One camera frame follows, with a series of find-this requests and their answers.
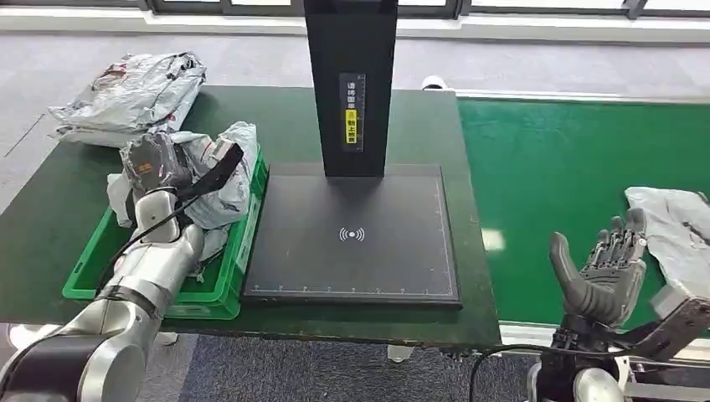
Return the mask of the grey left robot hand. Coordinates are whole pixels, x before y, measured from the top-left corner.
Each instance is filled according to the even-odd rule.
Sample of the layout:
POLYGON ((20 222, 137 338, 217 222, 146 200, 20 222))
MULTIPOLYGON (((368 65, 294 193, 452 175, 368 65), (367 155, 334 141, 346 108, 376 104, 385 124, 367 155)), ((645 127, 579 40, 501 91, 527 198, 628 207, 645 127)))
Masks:
POLYGON ((184 152, 164 132, 145 133, 120 149, 124 173, 140 198, 159 188, 186 188, 192 183, 184 152))

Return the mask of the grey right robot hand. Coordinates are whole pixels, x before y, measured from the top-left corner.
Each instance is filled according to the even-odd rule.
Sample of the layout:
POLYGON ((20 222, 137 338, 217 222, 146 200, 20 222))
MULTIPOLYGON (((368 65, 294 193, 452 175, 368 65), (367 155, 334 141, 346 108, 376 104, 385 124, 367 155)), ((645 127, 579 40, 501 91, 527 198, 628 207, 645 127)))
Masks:
POLYGON ((564 234, 552 233, 548 256, 563 292, 567 313, 607 327, 619 327, 633 312, 646 273, 646 217, 639 208, 614 216, 578 269, 564 234))

